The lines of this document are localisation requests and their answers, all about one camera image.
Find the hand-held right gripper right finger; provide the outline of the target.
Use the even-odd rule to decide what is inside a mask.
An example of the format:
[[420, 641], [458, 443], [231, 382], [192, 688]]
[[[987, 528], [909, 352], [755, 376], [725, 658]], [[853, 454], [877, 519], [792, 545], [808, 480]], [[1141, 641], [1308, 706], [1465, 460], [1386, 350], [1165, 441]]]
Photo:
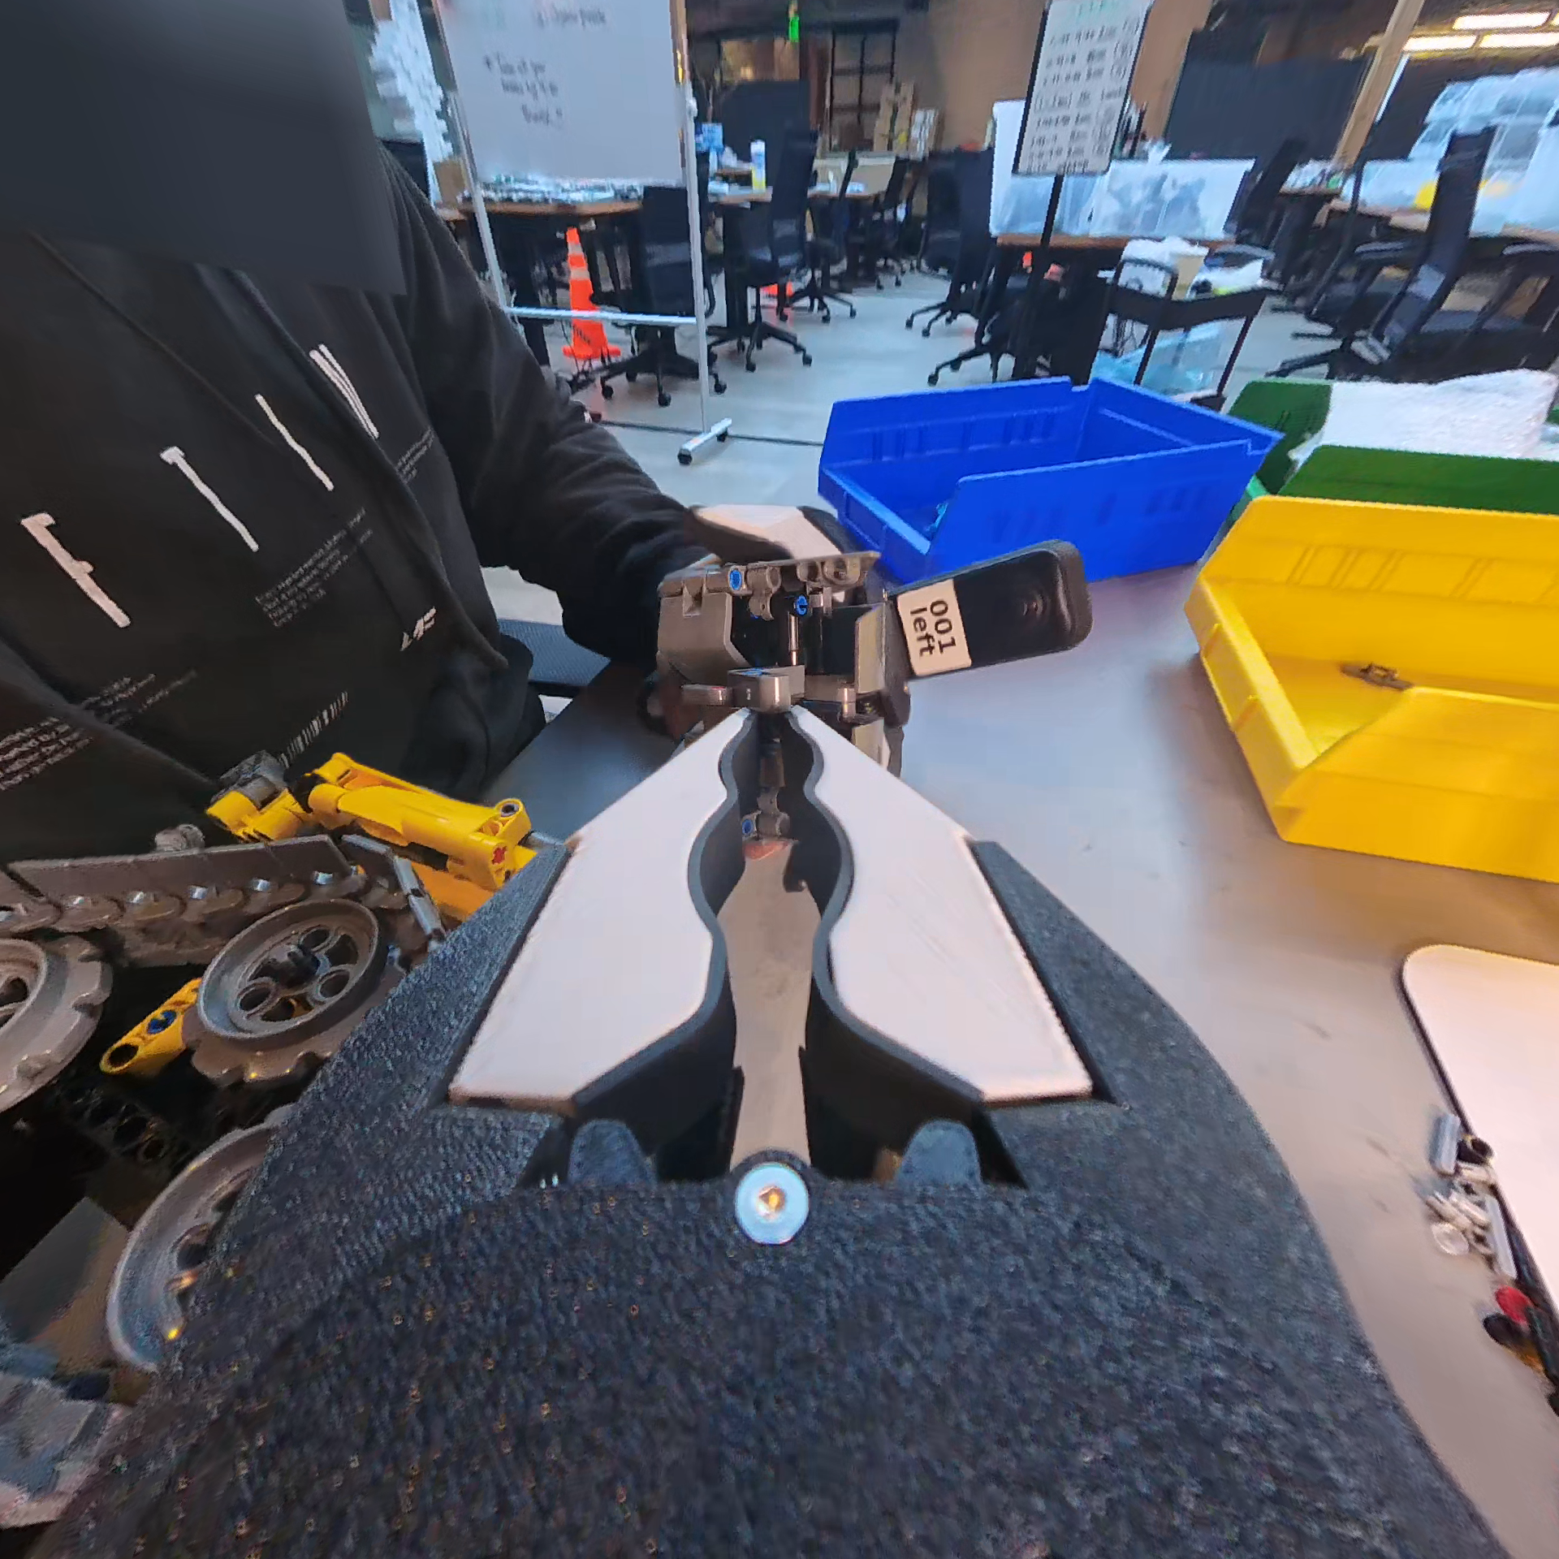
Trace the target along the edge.
[[877, 1053], [974, 1105], [1087, 1098], [1092, 1079], [968, 831], [806, 710], [805, 797], [836, 846], [823, 992]]

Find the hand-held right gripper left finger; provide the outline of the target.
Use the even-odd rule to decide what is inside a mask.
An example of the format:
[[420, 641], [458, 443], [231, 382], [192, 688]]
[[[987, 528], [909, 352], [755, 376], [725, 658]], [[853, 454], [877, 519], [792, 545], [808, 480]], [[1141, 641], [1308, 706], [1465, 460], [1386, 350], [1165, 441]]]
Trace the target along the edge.
[[749, 714], [576, 829], [448, 1098], [556, 1115], [703, 1115], [734, 1055], [717, 925], [743, 868]]

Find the yellow toy robot body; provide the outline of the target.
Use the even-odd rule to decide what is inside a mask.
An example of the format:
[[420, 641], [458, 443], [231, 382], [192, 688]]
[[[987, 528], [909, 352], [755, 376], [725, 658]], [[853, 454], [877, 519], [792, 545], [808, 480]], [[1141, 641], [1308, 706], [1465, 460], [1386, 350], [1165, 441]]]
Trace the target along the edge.
[[519, 799], [261, 753], [148, 849], [3, 862], [3, 1126], [83, 1146], [133, 1213], [118, 1363], [164, 1362], [291, 1105], [534, 853]]

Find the grey Lego engine assembly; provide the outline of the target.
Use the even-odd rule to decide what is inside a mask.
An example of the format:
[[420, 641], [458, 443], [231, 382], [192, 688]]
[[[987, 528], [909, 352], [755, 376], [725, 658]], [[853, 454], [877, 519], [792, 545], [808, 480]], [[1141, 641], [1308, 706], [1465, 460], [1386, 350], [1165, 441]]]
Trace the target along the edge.
[[868, 551], [710, 560], [667, 577], [658, 679], [693, 721], [801, 708], [899, 773], [907, 649], [875, 560]]

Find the person's left forearm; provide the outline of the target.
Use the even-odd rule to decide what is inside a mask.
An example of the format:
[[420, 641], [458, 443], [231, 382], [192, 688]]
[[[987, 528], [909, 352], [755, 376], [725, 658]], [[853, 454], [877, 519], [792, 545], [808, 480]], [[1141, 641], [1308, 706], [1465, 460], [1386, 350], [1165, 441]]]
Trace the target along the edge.
[[459, 471], [465, 517], [485, 567], [552, 591], [584, 649], [649, 669], [658, 588], [699, 562], [690, 512], [573, 398], [504, 417]]

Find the grey desk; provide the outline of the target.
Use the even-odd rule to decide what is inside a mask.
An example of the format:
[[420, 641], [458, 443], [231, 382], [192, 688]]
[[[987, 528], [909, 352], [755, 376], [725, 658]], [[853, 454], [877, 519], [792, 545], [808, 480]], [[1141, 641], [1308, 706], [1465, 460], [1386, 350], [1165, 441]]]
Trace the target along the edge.
[[1278, 1146], [1434, 1453], [1510, 1555], [1554, 1555], [1554, 1414], [1419, 1185], [1441, 1089], [1397, 985], [1421, 944], [1554, 961], [1554, 886], [1285, 844], [1200, 669], [1185, 573], [1094, 588], [1064, 654], [912, 690], [901, 771], [1159, 990]]

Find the blue plastic bin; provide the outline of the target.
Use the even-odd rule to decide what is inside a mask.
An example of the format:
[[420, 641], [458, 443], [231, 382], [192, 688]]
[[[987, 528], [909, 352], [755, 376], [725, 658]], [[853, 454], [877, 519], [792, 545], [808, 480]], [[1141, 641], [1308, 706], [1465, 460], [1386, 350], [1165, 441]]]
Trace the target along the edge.
[[1131, 383], [931, 387], [836, 400], [816, 486], [899, 584], [1044, 539], [1102, 580], [1206, 554], [1278, 437]]

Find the black utility cart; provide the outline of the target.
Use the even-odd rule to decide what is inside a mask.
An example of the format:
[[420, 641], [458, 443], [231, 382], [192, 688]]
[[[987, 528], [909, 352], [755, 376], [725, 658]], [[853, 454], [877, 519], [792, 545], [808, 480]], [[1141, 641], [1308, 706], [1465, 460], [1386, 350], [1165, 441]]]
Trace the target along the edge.
[[1220, 409], [1270, 289], [1269, 254], [1217, 246], [1128, 252], [1103, 291], [1090, 378]]

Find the yellow plastic bin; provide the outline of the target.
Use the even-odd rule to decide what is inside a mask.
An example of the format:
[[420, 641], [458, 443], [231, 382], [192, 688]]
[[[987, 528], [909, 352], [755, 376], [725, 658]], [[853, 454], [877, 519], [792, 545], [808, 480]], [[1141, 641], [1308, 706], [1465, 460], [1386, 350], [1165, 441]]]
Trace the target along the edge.
[[1257, 497], [1183, 612], [1282, 840], [1554, 883], [1553, 515]]

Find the pile of grey toy pieces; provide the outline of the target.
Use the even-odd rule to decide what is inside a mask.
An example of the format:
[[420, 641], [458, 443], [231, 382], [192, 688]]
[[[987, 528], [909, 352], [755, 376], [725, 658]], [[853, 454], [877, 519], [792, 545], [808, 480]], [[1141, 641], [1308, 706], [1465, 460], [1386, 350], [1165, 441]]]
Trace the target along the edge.
[[1441, 1254], [1480, 1258], [1502, 1282], [1519, 1276], [1504, 1204], [1497, 1193], [1491, 1150], [1441, 1113], [1428, 1131], [1428, 1182], [1419, 1189], [1428, 1234]]

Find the printed sign board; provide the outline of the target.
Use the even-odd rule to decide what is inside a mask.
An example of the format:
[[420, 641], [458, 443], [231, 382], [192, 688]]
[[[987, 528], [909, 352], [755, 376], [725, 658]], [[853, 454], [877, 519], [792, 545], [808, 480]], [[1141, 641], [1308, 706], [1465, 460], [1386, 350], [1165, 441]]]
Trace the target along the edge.
[[[1011, 150], [1011, 177], [1048, 181], [1044, 215], [1035, 239], [1022, 239], [1029, 274], [1018, 324], [1011, 337], [1012, 378], [1048, 376], [1050, 363], [1038, 348], [1038, 302], [1051, 263], [1077, 272], [1081, 319], [1103, 320], [1098, 267], [1129, 241], [1124, 233], [1092, 231], [1098, 200], [1115, 148], [1128, 92], [1137, 70], [1148, 1], [1053, 1], [1046, 3]], [[1057, 231], [1059, 207], [1068, 183], [1081, 185], [1085, 231]]]

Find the orange traffic cone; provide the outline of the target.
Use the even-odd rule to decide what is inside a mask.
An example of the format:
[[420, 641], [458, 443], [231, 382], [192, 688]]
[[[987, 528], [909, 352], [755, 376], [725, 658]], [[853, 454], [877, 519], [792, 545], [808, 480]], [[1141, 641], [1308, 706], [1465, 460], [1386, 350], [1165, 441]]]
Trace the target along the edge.
[[569, 267], [569, 333], [561, 356], [574, 367], [606, 365], [619, 358], [619, 348], [608, 339], [593, 302], [591, 268], [576, 226], [565, 228]]

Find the white book stand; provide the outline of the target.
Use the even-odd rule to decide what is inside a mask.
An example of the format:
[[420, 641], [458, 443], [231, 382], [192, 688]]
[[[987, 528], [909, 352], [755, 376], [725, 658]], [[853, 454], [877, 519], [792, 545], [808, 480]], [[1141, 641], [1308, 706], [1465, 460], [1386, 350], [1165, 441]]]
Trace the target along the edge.
[[1556, 1298], [1556, 964], [1454, 944], [1412, 950], [1400, 985], [1534, 1276]]

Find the whiteboard on stand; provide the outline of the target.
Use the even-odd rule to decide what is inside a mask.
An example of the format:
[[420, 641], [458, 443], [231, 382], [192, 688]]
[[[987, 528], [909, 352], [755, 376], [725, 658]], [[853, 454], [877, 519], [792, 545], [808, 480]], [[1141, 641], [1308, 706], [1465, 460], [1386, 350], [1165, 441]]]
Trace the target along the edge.
[[675, 458], [684, 467], [701, 461], [729, 437], [730, 419], [712, 408], [684, 3], [433, 3], [433, 22], [454, 77], [474, 229], [511, 322], [582, 322], [587, 315], [574, 306], [511, 300], [489, 222], [489, 189], [530, 176], [682, 189], [691, 300], [682, 311], [628, 309], [619, 320], [693, 330], [699, 424], [682, 435]]

